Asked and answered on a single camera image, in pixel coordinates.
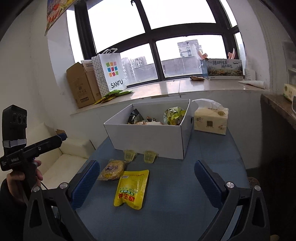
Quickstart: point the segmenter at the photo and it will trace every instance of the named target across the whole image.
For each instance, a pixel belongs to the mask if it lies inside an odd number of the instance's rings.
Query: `sky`
[[[215,23],[206,0],[141,1],[152,29],[181,23]],[[226,0],[221,0],[221,2],[229,15],[231,24],[236,25],[235,18]],[[90,8],[88,13],[97,52],[125,39],[144,33],[137,7],[135,3],[132,6],[130,0],[103,0]],[[74,59],[78,62],[83,60],[83,55],[74,11],[67,10],[67,19]],[[209,58],[226,58],[221,36],[199,35],[157,41],[160,60],[180,58],[177,43],[194,39],[198,40],[203,52],[207,53]],[[145,56],[147,64],[153,63],[149,44],[127,50],[120,55],[121,58]]]

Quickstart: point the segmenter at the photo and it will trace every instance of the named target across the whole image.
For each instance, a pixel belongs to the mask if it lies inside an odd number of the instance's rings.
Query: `window frame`
[[[232,49],[234,48],[237,53],[235,58],[238,59],[239,52],[237,42],[235,40],[234,34],[239,32],[238,26],[231,27],[230,21],[224,10],[221,2],[219,0],[206,0],[216,23],[184,23],[177,25],[170,25],[161,28],[151,29],[147,15],[145,13],[144,7],[141,3],[141,0],[131,0],[131,4],[135,4],[137,10],[139,12],[145,33],[131,37],[119,43],[116,43],[106,49],[117,48],[118,52],[121,53],[123,51],[144,45],[149,44],[154,60],[154,65],[156,68],[156,73],[158,79],[150,80],[146,82],[140,82],[136,84],[132,84],[127,86],[134,87],[138,85],[185,78],[190,75],[181,75],[174,77],[165,77],[163,67],[160,61],[159,53],[156,46],[156,41],[170,39],[175,37],[183,37],[183,36],[192,36],[192,35],[221,35],[226,56],[228,52],[232,53]],[[98,53],[104,52],[105,49],[97,52],[94,38],[91,31],[91,25],[89,22],[89,15],[87,9],[87,0],[81,0],[74,4],[76,25],[78,30],[78,36],[80,41],[80,46],[82,49],[82,54],[84,59],[91,59],[93,56],[96,56]]]

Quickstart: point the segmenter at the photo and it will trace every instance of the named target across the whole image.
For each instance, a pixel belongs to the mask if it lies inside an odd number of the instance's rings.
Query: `poster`
[[[229,79],[242,80],[242,61],[240,59],[214,59],[206,60],[207,73],[210,80]]]
[[[47,24],[45,36],[59,17],[77,0],[47,0]]]

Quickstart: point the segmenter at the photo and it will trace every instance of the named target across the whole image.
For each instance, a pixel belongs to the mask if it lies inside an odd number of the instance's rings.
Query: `finger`
[[[42,176],[42,174],[41,174],[41,172],[40,172],[39,169],[36,169],[36,176],[37,176],[37,178],[38,178],[40,181],[43,180],[43,176]]]
[[[25,174],[19,171],[12,171],[6,176],[7,181],[23,181],[25,179]]]
[[[41,161],[39,161],[39,160],[34,160],[34,162],[36,162],[38,164],[37,166],[41,165]]]
[[[38,178],[36,178],[36,184],[35,184],[35,186],[39,186],[39,187],[41,187],[41,181],[38,179]]]

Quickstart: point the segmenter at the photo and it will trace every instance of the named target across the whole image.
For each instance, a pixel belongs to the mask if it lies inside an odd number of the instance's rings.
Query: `blue table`
[[[109,159],[123,160],[123,151],[115,150],[107,138],[89,158],[92,159],[102,169]],[[193,167],[199,159],[206,161],[224,181],[249,187],[229,130],[226,136],[193,130],[184,160],[157,158],[153,164],[147,164],[144,156],[138,154],[127,166],[129,171],[150,170],[141,210],[126,204],[113,206],[118,184],[115,180],[96,181],[83,206],[76,211],[99,241],[198,240],[217,213],[195,177]],[[238,207],[223,240],[231,235],[239,212]]]

